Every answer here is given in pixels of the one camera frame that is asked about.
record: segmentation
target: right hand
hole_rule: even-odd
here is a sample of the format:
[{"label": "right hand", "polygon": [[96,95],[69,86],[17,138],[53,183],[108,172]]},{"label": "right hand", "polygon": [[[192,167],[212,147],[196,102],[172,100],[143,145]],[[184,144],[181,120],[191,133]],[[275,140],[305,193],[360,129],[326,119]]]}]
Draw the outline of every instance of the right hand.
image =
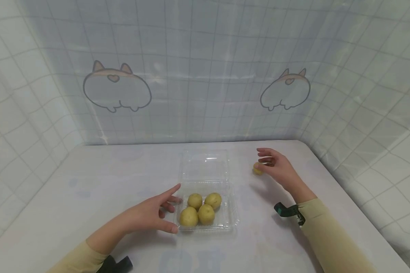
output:
[{"label": "right hand", "polygon": [[263,157],[259,159],[259,162],[265,164],[255,163],[255,169],[270,175],[288,192],[304,185],[304,182],[284,155],[270,148],[257,148],[257,151],[259,152],[258,155]]}]

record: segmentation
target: table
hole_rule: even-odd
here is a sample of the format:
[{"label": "table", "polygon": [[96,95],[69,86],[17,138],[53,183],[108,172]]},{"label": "table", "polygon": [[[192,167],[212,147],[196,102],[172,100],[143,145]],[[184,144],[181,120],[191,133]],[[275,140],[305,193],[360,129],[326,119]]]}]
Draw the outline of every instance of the table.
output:
[{"label": "table", "polygon": [[175,185],[184,149],[228,150],[240,223],[222,233],[132,234],[114,250],[117,261],[129,256],[133,272],[322,272],[294,219],[273,210],[291,197],[252,173],[256,147],[288,157],[378,271],[410,272],[311,150],[279,140],[78,147],[0,238],[0,273],[45,272],[109,219]]}]

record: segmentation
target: potato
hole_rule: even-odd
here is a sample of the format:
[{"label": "potato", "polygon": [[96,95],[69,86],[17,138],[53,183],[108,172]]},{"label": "potato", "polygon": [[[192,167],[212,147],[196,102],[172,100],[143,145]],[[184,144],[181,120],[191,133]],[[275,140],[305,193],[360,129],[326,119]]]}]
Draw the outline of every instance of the potato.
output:
[{"label": "potato", "polygon": [[206,196],[204,204],[210,205],[213,210],[216,210],[222,204],[222,196],[218,193],[210,193]]},{"label": "potato", "polygon": [[195,227],[199,218],[197,216],[197,211],[194,207],[186,207],[180,213],[179,223],[186,227]]},{"label": "potato", "polygon": [[214,214],[213,207],[210,205],[202,205],[199,209],[199,212],[197,213],[199,216],[199,221],[200,223],[204,225],[210,225],[214,221],[214,217],[216,216]]},{"label": "potato", "polygon": [[202,195],[193,193],[192,195],[188,196],[187,204],[188,206],[194,207],[196,210],[199,210],[200,206],[202,206]]}]

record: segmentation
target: cartoon corgi decal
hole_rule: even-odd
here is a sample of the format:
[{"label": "cartoon corgi decal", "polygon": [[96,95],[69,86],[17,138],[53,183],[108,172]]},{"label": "cartoon corgi decal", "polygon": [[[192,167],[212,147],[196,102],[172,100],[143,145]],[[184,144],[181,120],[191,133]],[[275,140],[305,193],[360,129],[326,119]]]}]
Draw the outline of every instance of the cartoon corgi decal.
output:
[{"label": "cartoon corgi decal", "polygon": [[288,110],[302,104],[310,94],[311,84],[305,77],[306,69],[298,74],[289,74],[289,69],[271,83],[261,94],[262,107],[272,111],[277,106]]},{"label": "cartoon corgi decal", "polygon": [[93,64],[93,72],[84,79],[84,94],[93,104],[111,113],[118,108],[133,112],[150,104],[151,92],[141,77],[133,74],[131,67],[123,63],[120,69],[104,68],[100,61]]}]

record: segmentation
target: heart shape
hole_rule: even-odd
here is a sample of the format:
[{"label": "heart shape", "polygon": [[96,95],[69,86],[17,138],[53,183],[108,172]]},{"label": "heart shape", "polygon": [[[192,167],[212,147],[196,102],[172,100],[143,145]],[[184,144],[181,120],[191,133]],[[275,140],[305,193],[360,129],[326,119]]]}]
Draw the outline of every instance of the heart shape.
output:
[{"label": "heart shape", "polygon": [[120,76],[119,75],[108,75],[108,80],[112,81],[113,83],[116,83],[120,80]]}]

